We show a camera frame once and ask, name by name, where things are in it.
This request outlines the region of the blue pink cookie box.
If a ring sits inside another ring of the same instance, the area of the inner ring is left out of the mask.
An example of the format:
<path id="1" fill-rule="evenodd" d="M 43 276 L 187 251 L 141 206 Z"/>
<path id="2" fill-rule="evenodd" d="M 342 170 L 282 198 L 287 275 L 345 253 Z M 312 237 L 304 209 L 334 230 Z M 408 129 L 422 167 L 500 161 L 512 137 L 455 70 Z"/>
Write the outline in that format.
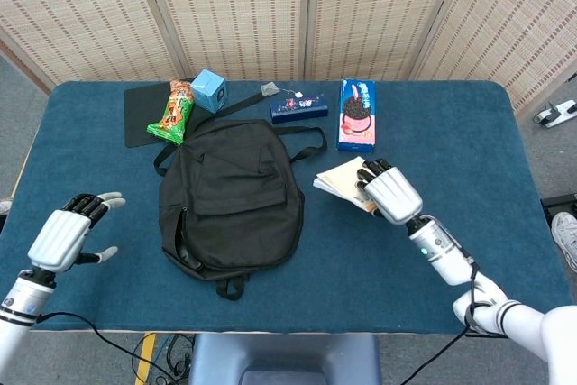
<path id="1" fill-rule="evenodd" d="M 372 152 L 376 143 L 375 82 L 342 79 L 338 99 L 336 148 Z"/>

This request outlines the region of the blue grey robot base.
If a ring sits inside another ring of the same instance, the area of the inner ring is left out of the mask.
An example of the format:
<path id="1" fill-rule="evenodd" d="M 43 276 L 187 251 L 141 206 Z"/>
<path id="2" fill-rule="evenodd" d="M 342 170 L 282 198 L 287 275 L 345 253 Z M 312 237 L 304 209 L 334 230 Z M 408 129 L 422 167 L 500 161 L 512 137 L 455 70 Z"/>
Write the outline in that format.
<path id="1" fill-rule="evenodd" d="M 371 334 L 201 334 L 188 385 L 381 385 Z"/>

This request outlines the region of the light blue cube box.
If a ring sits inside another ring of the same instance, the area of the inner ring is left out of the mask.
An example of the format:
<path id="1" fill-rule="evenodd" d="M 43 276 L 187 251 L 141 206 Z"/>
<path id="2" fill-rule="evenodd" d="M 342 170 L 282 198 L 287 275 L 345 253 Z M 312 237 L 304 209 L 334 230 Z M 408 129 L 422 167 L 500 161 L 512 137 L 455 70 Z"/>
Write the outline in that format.
<path id="1" fill-rule="evenodd" d="M 203 69 L 191 82 L 195 104 L 210 113 L 217 113 L 227 101 L 226 80 L 211 70 Z"/>

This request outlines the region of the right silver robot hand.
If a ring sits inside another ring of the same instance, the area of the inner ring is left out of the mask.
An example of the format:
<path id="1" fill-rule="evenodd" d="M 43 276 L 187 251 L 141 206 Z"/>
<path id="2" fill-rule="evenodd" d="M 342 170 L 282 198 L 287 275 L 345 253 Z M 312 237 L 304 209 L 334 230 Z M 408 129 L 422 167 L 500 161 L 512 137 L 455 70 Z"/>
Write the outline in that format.
<path id="1" fill-rule="evenodd" d="M 404 225 L 421 213 L 421 196 L 400 169 L 386 160 L 364 160 L 357 179 L 357 188 L 390 223 Z"/>

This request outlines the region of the white book yellow spine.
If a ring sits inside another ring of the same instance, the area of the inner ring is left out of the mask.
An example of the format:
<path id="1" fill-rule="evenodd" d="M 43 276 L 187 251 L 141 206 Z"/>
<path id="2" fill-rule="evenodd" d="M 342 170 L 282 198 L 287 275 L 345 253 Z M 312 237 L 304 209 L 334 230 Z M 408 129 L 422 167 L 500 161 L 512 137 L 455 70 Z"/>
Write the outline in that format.
<path id="1" fill-rule="evenodd" d="M 360 156 L 330 170 L 318 173 L 313 181 L 315 188 L 339 197 L 373 214 L 377 207 L 368 196 L 357 188 L 357 170 L 363 169 L 364 159 Z"/>

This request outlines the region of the dark blue long box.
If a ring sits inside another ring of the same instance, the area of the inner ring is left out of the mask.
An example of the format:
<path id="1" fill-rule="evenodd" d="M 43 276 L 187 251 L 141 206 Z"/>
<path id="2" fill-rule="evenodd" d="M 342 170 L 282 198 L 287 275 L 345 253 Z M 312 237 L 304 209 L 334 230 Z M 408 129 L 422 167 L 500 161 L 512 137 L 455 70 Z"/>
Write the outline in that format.
<path id="1" fill-rule="evenodd" d="M 270 119 L 273 124 L 283 124 L 328 115 L 328 103 L 324 96 L 287 96 L 270 103 Z"/>

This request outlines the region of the white grey sneaker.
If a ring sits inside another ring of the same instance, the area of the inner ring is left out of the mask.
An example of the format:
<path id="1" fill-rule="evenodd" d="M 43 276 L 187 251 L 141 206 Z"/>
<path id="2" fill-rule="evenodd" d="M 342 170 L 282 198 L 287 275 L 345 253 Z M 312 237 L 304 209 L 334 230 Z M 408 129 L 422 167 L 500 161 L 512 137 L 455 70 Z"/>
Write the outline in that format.
<path id="1" fill-rule="evenodd" d="M 568 212 L 556 214 L 551 223 L 551 233 L 567 264 L 577 273 L 577 218 Z"/>

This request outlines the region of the black backpack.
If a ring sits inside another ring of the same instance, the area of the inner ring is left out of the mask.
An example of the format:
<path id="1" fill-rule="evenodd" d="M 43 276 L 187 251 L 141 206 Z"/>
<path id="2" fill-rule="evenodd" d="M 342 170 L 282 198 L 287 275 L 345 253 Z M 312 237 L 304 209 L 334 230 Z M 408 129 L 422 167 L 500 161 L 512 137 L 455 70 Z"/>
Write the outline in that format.
<path id="1" fill-rule="evenodd" d="M 193 113 L 184 142 L 167 145 L 154 161 L 162 177 L 163 252 L 231 301 L 243 296 L 252 272 L 280 265 L 297 249 L 305 197 L 292 165 L 327 148 L 322 140 L 291 156 L 282 136 L 308 127 L 230 119 L 263 98 L 257 93 L 214 115 Z"/>

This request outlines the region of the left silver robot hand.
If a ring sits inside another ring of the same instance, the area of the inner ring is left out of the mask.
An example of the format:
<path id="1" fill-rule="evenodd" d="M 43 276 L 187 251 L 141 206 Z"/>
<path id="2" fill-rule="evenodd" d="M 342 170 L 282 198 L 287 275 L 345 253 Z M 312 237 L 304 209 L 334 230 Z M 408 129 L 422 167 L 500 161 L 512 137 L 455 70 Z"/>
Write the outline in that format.
<path id="1" fill-rule="evenodd" d="M 43 225 L 28 251 L 32 265 L 59 274 L 73 265 L 111 259 L 118 252 L 117 246 L 96 253 L 83 253 L 83 248 L 88 234 L 105 214 L 125 203 L 120 192 L 76 195 L 53 211 Z"/>

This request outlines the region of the green orange snack bag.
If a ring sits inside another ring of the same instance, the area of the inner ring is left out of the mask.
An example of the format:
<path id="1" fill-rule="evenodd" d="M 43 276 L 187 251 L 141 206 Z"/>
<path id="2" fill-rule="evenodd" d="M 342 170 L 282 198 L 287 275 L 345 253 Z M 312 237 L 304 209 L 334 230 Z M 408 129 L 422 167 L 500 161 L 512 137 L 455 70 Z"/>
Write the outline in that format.
<path id="1" fill-rule="evenodd" d="M 188 81 L 172 80 L 169 86 L 169 98 L 162 118 L 156 123 L 149 124 L 146 131 L 154 137 L 180 145 L 184 142 L 194 96 Z"/>

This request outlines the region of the white power strip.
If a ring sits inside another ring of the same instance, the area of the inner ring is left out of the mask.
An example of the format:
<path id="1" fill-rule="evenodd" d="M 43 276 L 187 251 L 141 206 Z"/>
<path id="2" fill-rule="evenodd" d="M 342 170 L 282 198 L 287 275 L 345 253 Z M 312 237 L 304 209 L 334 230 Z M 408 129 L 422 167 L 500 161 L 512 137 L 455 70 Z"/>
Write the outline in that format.
<path id="1" fill-rule="evenodd" d="M 533 122 L 549 129 L 575 118 L 577 118 L 577 102 L 569 99 L 559 105 L 550 104 L 533 117 Z"/>

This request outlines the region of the black mouse pad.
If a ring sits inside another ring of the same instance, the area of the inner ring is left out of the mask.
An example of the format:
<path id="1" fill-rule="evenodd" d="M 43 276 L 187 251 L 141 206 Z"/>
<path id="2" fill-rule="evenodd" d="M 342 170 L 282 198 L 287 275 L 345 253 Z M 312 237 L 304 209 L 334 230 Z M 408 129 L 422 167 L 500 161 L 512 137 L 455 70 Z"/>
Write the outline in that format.
<path id="1" fill-rule="evenodd" d="M 137 87 L 124 92 L 124 142 L 127 148 L 164 141 L 146 131 L 164 113 L 170 93 L 169 82 Z"/>

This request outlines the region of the bamboo folding screen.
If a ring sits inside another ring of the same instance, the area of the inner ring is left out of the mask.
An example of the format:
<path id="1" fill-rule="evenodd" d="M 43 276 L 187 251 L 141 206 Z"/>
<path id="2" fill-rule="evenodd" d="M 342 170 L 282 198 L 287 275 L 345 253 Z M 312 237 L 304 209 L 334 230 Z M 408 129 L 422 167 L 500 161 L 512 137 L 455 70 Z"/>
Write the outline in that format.
<path id="1" fill-rule="evenodd" d="M 0 54 L 72 80 L 486 79 L 521 111 L 577 74 L 577 0 L 0 0 Z"/>

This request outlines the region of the black equipment on floor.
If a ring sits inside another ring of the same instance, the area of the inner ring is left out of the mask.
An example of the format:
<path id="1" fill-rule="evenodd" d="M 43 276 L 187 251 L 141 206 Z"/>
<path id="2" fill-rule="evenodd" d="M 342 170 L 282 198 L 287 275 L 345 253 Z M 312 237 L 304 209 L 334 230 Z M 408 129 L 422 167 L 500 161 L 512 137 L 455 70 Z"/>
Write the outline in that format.
<path id="1" fill-rule="evenodd" d="M 567 212 L 577 218 L 577 193 L 542 198 L 540 203 L 549 225 L 554 216 L 560 212 Z"/>

